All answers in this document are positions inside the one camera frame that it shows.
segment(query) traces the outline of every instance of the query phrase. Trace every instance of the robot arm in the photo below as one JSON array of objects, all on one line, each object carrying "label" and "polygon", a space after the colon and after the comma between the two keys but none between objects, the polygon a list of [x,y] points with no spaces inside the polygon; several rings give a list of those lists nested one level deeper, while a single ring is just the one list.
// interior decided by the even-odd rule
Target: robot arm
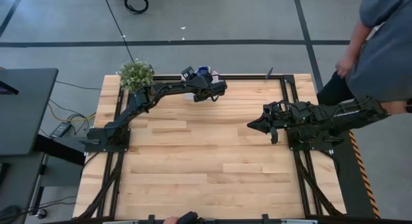
[{"label": "robot arm", "polygon": [[270,133],[272,143],[277,143],[277,129],[295,128],[294,138],[310,143],[322,131],[334,136],[342,131],[364,127],[386,118],[388,114],[380,102],[366,97],[362,100],[336,106],[313,105],[310,102],[273,102],[263,106],[263,114],[248,127]]},{"label": "robot arm", "polygon": [[90,129],[87,134],[88,140],[83,142],[93,146],[94,149],[104,151],[110,151],[110,146],[120,146],[121,149],[121,145],[129,139],[128,123],[141,113],[148,113],[164,96],[193,93],[195,102],[207,100],[209,97],[216,101],[213,97],[224,95],[227,89],[224,80],[212,83],[213,75],[207,72],[195,73],[191,67],[184,70],[182,75],[184,81],[157,83],[131,94],[126,109],[113,122],[108,122],[104,128]]}]

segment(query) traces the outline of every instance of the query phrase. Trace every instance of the table leg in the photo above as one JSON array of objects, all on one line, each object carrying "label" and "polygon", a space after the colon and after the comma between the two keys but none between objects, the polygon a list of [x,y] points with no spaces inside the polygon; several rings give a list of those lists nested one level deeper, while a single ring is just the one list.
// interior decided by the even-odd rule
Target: table leg
[{"label": "table leg", "polygon": [[42,135],[37,135],[34,151],[42,151],[50,156],[55,156],[81,166],[84,165],[84,159],[86,158],[84,153]]}]

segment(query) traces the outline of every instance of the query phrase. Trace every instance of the black desk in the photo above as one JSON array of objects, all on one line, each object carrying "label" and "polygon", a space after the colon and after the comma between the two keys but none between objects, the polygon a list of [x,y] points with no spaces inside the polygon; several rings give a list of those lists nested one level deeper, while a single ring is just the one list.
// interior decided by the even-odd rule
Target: black desk
[{"label": "black desk", "polygon": [[[0,70],[0,80],[19,91],[0,95],[0,163],[10,166],[0,185],[0,210],[28,210],[45,154],[83,166],[83,152],[38,135],[57,69]],[[34,196],[38,208],[42,189]],[[24,223],[25,215],[13,223]]]},{"label": "black desk", "polygon": [[19,91],[0,95],[0,155],[32,150],[57,73],[57,69],[0,70],[0,80]]},{"label": "black desk", "polygon": [[[0,185],[0,210],[9,205],[26,209],[30,205],[39,177],[44,153],[30,153],[26,156],[0,156],[0,162],[9,163],[5,180]],[[13,223],[24,223],[26,215]]]}]

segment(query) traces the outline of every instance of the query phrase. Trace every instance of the black pants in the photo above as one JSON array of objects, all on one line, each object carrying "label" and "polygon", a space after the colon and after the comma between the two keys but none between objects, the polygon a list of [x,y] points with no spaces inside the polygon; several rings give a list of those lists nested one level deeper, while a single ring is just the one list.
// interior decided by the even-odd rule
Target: black pants
[{"label": "black pants", "polygon": [[339,76],[336,72],[316,96],[319,104],[327,106],[333,106],[345,100],[355,98],[349,90],[345,79],[341,79],[341,76]]}]

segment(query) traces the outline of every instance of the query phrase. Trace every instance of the person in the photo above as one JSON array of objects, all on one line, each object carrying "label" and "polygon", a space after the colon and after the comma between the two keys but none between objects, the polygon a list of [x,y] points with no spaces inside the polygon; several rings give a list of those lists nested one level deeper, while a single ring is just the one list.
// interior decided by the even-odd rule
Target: person
[{"label": "person", "polygon": [[177,224],[178,221],[179,221],[179,218],[177,217],[168,217],[165,219],[163,224]]},{"label": "person", "polygon": [[332,106],[371,96],[391,115],[411,112],[411,0],[363,0],[359,10],[350,44],[336,72],[317,94],[319,104]]}]

